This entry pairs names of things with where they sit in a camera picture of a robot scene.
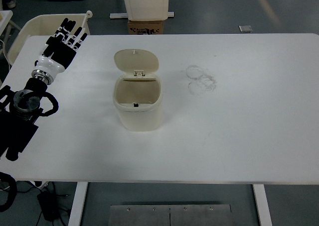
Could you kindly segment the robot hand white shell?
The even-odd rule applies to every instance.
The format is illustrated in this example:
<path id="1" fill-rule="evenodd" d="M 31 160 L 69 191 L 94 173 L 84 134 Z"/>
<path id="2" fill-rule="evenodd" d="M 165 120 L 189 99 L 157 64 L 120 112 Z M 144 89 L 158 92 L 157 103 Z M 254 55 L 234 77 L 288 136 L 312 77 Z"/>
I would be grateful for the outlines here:
<path id="1" fill-rule="evenodd" d="M 69 67 L 78 49 L 88 36 L 85 28 L 81 26 L 74 33 L 71 33 L 75 25 L 76 21 L 69 18 L 62 21 L 56 32 L 48 38 L 38 60 L 35 61 L 34 74 L 43 72 L 52 76 Z"/>

